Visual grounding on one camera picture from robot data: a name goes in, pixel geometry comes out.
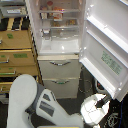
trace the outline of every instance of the desk drawer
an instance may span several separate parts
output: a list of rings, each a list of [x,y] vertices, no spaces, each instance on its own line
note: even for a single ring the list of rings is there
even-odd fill
[[[0,0],[1,6],[9,6],[9,5],[25,5],[24,0]]]
[[[9,93],[13,82],[0,82],[0,93]]]
[[[11,85],[16,77],[0,77],[0,94],[9,93]]]
[[[25,66],[34,65],[34,58],[31,49],[26,50],[1,50],[1,66]]]
[[[22,67],[0,67],[0,77],[14,77],[21,74],[38,75],[36,65]]]
[[[4,6],[0,9],[4,17],[25,17],[27,15],[25,6]]]
[[[0,49],[31,48],[27,30],[0,32]]]

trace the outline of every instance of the sticker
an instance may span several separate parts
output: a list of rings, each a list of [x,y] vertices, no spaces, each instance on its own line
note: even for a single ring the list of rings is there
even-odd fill
[[[122,71],[122,67],[114,61],[106,52],[103,51],[101,59],[117,74]]]
[[[7,34],[9,39],[13,39],[13,35],[12,34]]]
[[[13,69],[13,68],[8,68],[9,70]]]
[[[5,55],[1,55],[1,58],[5,58]]]
[[[9,14],[20,14],[20,9],[7,10],[7,13],[9,13]]]
[[[57,82],[57,84],[65,84],[65,82]]]
[[[28,58],[26,53],[22,54],[13,54],[14,58]]]
[[[26,15],[26,14],[27,14],[25,7],[22,7],[22,8],[20,9],[20,14],[21,14],[21,15]]]

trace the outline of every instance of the freezer drawer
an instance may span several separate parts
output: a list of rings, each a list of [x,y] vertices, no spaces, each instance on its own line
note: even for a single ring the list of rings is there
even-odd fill
[[[43,83],[57,99],[77,98],[79,79],[51,79],[43,80]]]
[[[31,48],[27,30],[0,32],[0,49]]]
[[[0,77],[15,77],[21,74],[38,75],[36,65],[18,67],[0,67]]]
[[[27,15],[25,6],[4,6],[0,9],[4,17],[24,17]]]
[[[31,49],[0,51],[0,67],[25,65],[35,65]]]
[[[77,58],[68,56],[38,57],[42,78],[79,78],[81,64]]]

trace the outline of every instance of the cable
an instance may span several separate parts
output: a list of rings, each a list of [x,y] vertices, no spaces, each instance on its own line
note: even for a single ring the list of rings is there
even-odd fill
[[[122,122],[122,108],[123,108],[123,100],[122,100],[122,102],[121,102],[121,115],[120,115],[120,123],[119,123],[119,127],[118,128],[120,128],[120,126],[121,126],[121,122]]]
[[[109,125],[110,128],[114,128],[114,126],[118,123],[118,120],[115,121],[115,119],[116,120],[118,119],[118,113],[112,113],[108,117],[108,119],[107,119],[107,121],[106,121],[106,123],[104,125],[104,128],[106,128],[107,123],[108,123],[108,125]]]

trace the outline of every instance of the refrigerator door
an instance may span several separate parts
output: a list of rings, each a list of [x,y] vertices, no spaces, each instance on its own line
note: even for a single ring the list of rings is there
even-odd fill
[[[86,0],[80,62],[113,99],[128,92],[128,4]]]

